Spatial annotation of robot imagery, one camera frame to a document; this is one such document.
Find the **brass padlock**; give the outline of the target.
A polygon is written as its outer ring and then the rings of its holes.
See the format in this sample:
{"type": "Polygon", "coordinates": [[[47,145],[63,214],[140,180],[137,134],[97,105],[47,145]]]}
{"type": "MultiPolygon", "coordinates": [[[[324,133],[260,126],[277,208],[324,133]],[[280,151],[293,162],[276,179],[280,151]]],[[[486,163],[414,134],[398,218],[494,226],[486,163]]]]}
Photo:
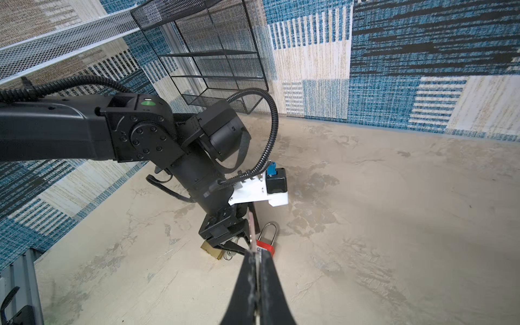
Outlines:
{"type": "Polygon", "coordinates": [[[216,260],[224,259],[230,261],[236,255],[236,252],[213,248],[207,241],[204,241],[200,248],[216,260]]]}

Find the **red padlock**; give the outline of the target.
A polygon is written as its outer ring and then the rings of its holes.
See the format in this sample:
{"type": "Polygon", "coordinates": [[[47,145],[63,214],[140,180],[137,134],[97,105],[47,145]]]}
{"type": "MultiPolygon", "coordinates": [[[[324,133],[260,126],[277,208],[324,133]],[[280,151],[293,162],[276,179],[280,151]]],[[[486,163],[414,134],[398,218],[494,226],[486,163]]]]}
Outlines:
{"type": "Polygon", "coordinates": [[[268,222],[266,223],[256,240],[257,244],[257,252],[269,252],[271,256],[273,257],[276,252],[276,239],[278,236],[278,224],[276,222],[268,222]]]}

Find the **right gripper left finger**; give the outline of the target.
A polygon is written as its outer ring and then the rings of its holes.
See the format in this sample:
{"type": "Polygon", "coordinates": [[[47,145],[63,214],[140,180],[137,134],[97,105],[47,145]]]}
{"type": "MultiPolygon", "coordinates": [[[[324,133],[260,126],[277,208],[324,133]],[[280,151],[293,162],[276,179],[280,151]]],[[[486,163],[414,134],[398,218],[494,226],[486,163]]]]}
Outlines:
{"type": "Polygon", "coordinates": [[[230,303],[221,324],[256,324],[257,266],[255,254],[247,251],[230,303]]]}

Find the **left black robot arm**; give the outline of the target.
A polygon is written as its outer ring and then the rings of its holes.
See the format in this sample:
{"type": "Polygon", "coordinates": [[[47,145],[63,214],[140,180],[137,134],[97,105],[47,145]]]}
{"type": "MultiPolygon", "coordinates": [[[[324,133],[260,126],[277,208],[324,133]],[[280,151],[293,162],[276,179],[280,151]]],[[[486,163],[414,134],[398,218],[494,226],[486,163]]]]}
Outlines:
{"type": "Polygon", "coordinates": [[[237,113],[219,101],[198,114],[174,113],[157,96],[118,93],[46,97],[1,105],[1,160],[150,161],[176,178],[188,201],[206,212],[200,235],[213,247],[243,254],[231,243],[248,238],[246,205],[233,206],[222,161],[250,136],[237,113]]]}

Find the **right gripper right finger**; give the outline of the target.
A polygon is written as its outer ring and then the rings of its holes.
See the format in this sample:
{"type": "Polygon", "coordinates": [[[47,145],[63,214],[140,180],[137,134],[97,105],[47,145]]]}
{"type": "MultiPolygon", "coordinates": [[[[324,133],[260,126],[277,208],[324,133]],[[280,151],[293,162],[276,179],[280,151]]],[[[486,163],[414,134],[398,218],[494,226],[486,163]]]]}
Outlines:
{"type": "Polygon", "coordinates": [[[266,250],[257,252],[257,291],[260,324],[296,324],[285,298],[274,260],[266,250]]]}

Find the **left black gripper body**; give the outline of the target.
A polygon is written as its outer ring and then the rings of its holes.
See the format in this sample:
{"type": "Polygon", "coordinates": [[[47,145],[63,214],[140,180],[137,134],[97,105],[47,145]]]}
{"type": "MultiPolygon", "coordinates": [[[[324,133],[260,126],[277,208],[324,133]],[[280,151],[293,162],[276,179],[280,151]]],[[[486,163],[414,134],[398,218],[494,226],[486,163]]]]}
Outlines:
{"type": "Polygon", "coordinates": [[[232,242],[233,238],[243,238],[250,247],[253,234],[249,227],[249,213],[253,215],[255,232],[258,234],[259,223],[254,203],[240,203],[215,215],[206,214],[199,235],[215,249],[243,249],[232,242]]]}

